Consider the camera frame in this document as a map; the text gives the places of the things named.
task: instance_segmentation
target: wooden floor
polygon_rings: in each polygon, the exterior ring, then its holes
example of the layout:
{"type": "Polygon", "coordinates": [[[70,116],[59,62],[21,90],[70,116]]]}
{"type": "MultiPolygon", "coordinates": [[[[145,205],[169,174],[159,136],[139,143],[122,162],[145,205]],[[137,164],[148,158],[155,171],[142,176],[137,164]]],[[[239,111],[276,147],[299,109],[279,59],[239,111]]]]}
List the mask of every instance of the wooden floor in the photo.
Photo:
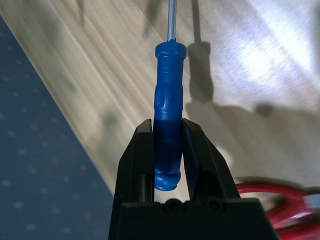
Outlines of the wooden floor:
{"type": "MultiPolygon", "coordinates": [[[[153,117],[166,0],[1,0],[0,13],[113,191],[153,117]]],[[[179,0],[184,116],[233,176],[320,186],[320,1],[179,0]]],[[[167,195],[157,192],[161,200],[167,195]]],[[[181,182],[171,197],[188,198],[181,182]]]]}

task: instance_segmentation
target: screwdriver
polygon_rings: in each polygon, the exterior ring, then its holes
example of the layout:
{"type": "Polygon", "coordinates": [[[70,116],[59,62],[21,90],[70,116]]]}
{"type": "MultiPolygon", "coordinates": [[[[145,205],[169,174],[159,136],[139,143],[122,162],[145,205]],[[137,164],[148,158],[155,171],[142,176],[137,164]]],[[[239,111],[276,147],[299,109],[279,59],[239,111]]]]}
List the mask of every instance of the screwdriver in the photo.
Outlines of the screwdriver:
{"type": "Polygon", "coordinates": [[[181,178],[183,68],[187,48],[176,42],[177,1],[169,0],[167,41],[155,48],[153,141],[155,188],[174,190],[181,178]]]}

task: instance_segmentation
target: screwdriver shaft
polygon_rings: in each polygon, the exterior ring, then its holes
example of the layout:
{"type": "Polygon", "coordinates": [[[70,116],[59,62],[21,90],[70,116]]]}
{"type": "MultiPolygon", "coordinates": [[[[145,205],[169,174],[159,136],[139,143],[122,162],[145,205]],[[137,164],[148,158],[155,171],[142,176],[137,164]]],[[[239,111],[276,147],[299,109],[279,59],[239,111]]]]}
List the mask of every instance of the screwdriver shaft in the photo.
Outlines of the screwdriver shaft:
{"type": "Polygon", "coordinates": [[[169,0],[168,39],[167,39],[168,42],[176,40],[176,18],[177,18],[177,1],[169,0]]]}

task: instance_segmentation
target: red handle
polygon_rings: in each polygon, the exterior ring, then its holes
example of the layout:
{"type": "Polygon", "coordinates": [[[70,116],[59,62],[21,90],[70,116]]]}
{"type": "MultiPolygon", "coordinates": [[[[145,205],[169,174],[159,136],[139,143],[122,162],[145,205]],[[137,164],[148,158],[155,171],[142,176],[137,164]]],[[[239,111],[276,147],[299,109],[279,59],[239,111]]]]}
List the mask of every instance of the red handle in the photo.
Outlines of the red handle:
{"type": "Polygon", "coordinates": [[[320,240],[320,222],[300,224],[278,231],[282,240],[320,240]]]}
{"type": "Polygon", "coordinates": [[[271,183],[240,183],[236,187],[240,194],[274,193],[281,194],[285,198],[282,205],[268,212],[269,220],[276,230],[313,212],[306,205],[306,192],[302,190],[271,183]]]}

